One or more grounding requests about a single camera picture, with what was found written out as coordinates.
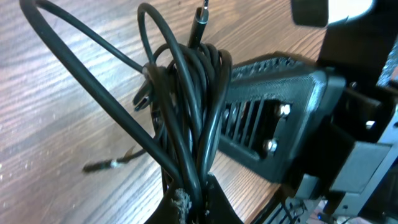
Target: cable bundle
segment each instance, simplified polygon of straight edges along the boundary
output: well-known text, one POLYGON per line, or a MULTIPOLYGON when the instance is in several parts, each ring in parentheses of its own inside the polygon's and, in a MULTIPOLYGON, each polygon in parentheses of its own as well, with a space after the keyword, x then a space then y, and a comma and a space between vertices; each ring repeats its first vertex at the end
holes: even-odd
MULTIPOLYGON (((219 120, 232 72, 225 50, 208 44, 178 44, 170 27, 150 4, 138 7, 139 31, 149 63, 143 67, 124 55, 71 14, 46 0, 20 0, 21 9, 39 37, 102 108, 162 167, 164 192, 172 182, 190 196, 193 207, 204 211, 208 171, 220 136, 219 120), (93 39, 118 59, 146 76, 133 103, 136 110, 150 106, 155 137, 152 138, 76 58, 45 21, 37 7, 58 16, 93 39), (151 16, 166 40, 155 53, 149 45, 145 14, 151 16), (170 65, 156 60, 171 51, 170 65)), ((206 14, 207 5, 201 15, 206 14)), ((115 167, 136 156, 86 166, 86 171, 115 167)))

